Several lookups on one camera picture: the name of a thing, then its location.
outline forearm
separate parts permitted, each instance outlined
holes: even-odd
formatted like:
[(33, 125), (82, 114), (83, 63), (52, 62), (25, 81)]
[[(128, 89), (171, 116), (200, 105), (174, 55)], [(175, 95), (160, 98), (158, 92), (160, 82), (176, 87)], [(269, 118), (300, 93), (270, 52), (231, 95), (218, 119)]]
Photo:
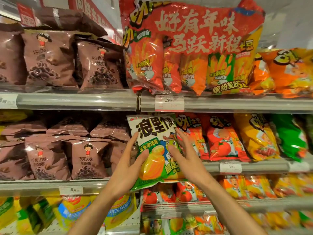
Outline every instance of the forearm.
[(104, 188), (79, 217), (68, 235), (96, 235), (114, 203), (112, 193)]
[(254, 221), (210, 174), (198, 186), (210, 199), (230, 234), (266, 235), (264, 229)]

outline finger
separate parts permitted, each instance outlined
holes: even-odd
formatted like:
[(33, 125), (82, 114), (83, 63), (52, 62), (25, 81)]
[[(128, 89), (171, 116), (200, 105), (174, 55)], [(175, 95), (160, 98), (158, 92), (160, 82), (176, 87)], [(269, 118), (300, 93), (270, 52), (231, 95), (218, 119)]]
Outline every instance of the finger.
[(180, 141), (180, 143), (182, 144), (182, 147), (186, 150), (186, 152), (188, 150), (193, 149), (193, 147), (191, 146), (191, 142), (188, 138), (188, 136), (183, 133), (182, 131), (180, 131), (178, 128), (176, 128), (176, 133), (179, 135), (179, 137), (182, 139), (182, 141)]
[(139, 174), (140, 168), (141, 168), (142, 164), (146, 161), (148, 156), (149, 156), (149, 150), (148, 149), (144, 150), (141, 154), (139, 154), (139, 156), (137, 157), (134, 164), (131, 165), (132, 173)]
[(183, 165), (186, 163), (186, 158), (179, 152), (179, 150), (170, 145), (168, 146), (168, 150), (170, 151), (170, 154), (175, 158), (175, 160), (178, 162), (179, 165)]
[(127, 143), (127, 145), (125, 147), (124, 153), (123, 153), (123, 155), (121, 157), (121, 160), (124, 160), (123, 158), (127, 158), (125, 160), (130, 160), (130, 158), (131, 158), (131, 148), (134, 145), (134, 143), (137, 141), (137, 138), (138, 138), (138, 132), (134, 133), (134, 135), (128, 141), (128, 143)]

